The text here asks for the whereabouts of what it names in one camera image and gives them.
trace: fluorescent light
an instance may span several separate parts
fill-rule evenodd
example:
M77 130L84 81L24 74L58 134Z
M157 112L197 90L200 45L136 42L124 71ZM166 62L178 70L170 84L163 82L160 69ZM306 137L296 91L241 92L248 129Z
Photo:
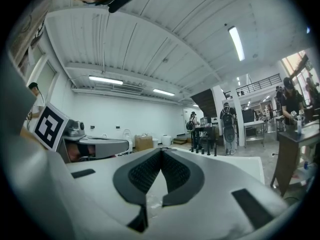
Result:
M245 59L245 53L241 44L238 30L235 26L232 26L231 28L228 29L228 31L232 37L236 52L238 53L239 61L243 61Z
M169 95L169 96L175 96L173 93L166 92L166 91L163 91L163 90L154 89L153 91L155 93L165 94L165 95Z
M122 85L124 83L123 81L114 80L114 79L110 79L110 78L104 78L104 77L98 77L98 76L93 76L93 75L90 75L89 79L92 81L112 83L112 84L116 84L116 85Z

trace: metal railing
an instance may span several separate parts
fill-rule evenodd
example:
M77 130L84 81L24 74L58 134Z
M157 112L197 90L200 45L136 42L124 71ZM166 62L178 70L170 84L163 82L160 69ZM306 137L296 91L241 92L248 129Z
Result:
M281 83L282 83L282 80L281 80L280 74L275 74L268 78L262 79L258 82L253 82L251 84L241 86L236 89L236 92L238 93L238 96L243 96L243 95L251 94L255 91L262 90L264 88L267 88L276 84L281 84ZM232 99L231 91L225 92L224 95L227 100Z

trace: black mesh grille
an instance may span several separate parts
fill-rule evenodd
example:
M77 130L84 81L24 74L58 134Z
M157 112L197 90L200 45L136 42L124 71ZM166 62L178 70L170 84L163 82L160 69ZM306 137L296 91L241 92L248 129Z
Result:
M143 193L147 193L161 168L161 153L157 153L129 171L130 182Z
M162 153L161 171L165 177L168 193L180 188L190 178L190 169L165 153Z

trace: bottle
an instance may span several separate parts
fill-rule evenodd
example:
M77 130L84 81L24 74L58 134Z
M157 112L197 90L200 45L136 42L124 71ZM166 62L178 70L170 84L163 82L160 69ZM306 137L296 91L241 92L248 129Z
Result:
M297 129L298 129L298 135L301 135L302 133L302 121L301 121L301 115L297 115Z

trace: backpack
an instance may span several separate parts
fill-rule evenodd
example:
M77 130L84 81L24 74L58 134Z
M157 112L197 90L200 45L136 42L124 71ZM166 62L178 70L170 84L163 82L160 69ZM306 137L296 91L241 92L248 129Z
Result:
M190 118L190 121L187 122L186 125L185 125L186 131L187 131L188 133L192 133L192 132L195 130L195 128L196 128L195 123L194 123L194 121L193 121L194 118L195 118L195 117Z
M223 115L221 117L222 121L223 121L223 125L224 127L232 127L233 126L233 116L230 113L230 107L227 107L226 109L223 109Z

